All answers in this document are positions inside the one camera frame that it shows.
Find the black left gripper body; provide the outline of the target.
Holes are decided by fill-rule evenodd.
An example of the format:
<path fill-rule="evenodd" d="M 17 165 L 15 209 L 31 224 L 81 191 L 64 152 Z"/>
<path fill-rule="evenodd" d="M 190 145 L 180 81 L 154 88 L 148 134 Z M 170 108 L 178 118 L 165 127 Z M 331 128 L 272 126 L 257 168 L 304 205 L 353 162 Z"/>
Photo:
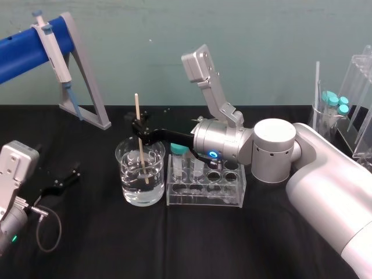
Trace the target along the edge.
<path fill-rule="evenodd" d="M 37 203 L 39 203 L 40 200 L 46 196 L 61 196 L 64 191 L 65 191 L 64 186 L 62 187 L 53 186 L 53 187 L 44 188 L 41 191 L 39 197 L 37 198 Z"/>

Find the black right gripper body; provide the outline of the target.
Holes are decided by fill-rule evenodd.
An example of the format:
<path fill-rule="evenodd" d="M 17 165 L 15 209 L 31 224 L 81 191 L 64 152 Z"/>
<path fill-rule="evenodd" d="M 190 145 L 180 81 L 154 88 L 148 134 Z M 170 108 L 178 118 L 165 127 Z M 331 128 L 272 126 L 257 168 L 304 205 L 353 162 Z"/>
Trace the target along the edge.
<path fill-rule="evenodd" d="M 186 147 L 194 146 L 194 136 L 167 129 L 153 130 L 151 132 L 151 142 L 166 141 Z"/>

